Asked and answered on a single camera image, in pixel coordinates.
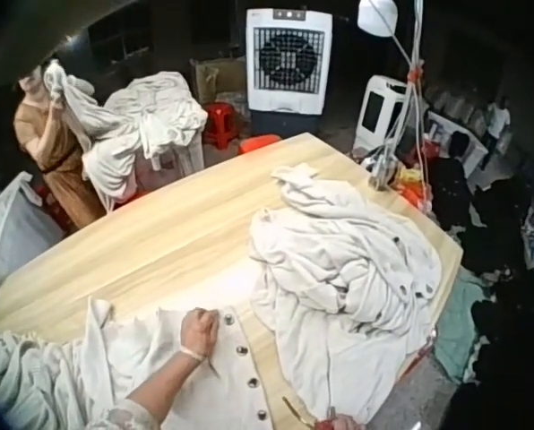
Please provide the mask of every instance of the laundry bag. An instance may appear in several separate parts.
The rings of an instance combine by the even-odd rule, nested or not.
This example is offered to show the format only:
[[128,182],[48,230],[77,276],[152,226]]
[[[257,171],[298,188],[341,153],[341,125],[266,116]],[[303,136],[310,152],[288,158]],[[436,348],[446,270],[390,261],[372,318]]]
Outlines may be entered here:
[[30,188],[31,178],[22,172],[0,193],[0,284],[64,234],[39,207],[42,200]]

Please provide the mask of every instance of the white air cooler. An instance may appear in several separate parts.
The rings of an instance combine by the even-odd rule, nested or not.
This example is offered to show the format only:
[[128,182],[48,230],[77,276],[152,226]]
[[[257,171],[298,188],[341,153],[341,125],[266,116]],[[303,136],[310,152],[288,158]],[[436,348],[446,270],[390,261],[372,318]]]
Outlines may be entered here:
[[353,150],[372,151],[394,136],[394,126],[401,114],[406,85],[386,76],[373,76],[366,85],[358,116]]
[[247,100],[252,135],[316,133],[323,113],[332,16],[250,9],[246,23]]

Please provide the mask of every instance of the wrist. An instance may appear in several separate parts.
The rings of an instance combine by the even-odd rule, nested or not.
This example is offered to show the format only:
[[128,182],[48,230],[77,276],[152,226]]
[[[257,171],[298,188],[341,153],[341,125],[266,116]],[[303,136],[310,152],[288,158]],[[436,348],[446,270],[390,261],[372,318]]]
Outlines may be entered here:
[[185,369],[188,373],[191,373],[192,371],[194,371],[202,363],[202,360],[182,350],[179,350],[174,355],[174,359],[176,359],[178,364],[183,369]]

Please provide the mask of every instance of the red stool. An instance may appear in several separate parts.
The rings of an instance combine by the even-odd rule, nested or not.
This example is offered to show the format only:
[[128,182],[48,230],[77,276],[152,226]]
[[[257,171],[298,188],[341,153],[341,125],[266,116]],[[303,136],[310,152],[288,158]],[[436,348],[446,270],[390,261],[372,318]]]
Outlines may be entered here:
[[48,215],[56,222],[56,224],[65,232],[70,233],[73,230],[73,223],[66,211],[56,197],[52,194],[50,189],[45,185],[37,185],[34,191],[42,199],[42,207]]
[[225,150],[229,142],[239,136],[237,112],[229,103],[222,102],[210,103],[204,109],[208,117],[203,139]]
[[241,142],[238,154],[247,154],[247,152],[259,150],[280,140],[281,138],[277,134],[264,134],[263,136],[251,137]]

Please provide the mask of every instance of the orange stool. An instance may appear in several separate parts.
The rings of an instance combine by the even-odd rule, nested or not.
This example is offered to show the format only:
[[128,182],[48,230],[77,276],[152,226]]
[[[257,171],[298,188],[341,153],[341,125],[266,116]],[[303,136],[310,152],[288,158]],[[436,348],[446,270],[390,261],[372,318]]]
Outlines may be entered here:
[[210,103],[204,109],[208,117],[203,139],[219,150],[225,150],[229,142],[239,136],[237,112],[229,103],[222,102]]
[[263,136],[250,137],[241,142],[238,154],[247,154],[247,152],[259,150],[264,146],[271,145],[280,140],[281,138],[277,134],[264,134]]

